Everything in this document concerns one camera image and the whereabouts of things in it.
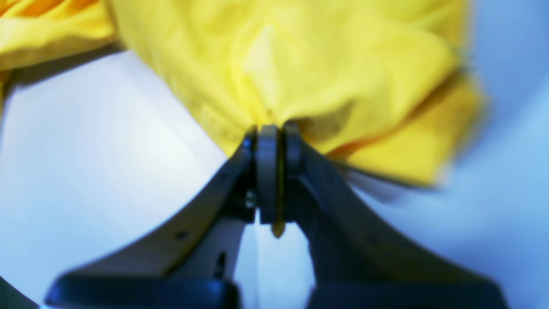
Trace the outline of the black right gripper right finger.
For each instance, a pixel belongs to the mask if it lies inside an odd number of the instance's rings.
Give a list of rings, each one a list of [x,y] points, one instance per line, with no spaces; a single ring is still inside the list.
[[[281,213],[308,240],[310,309],[505,309],[499,287],[404,236],[363,202],[294,123],[283,125]]]

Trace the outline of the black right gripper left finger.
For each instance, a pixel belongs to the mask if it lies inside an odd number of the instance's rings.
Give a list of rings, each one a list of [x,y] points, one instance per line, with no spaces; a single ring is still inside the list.
[[[251,128],[236,153],[180,211],[120,250],[74,268],[49,288],[56,309],[241,309],[233,280],[259,199],[259,161],[276,173],[276,126]]]

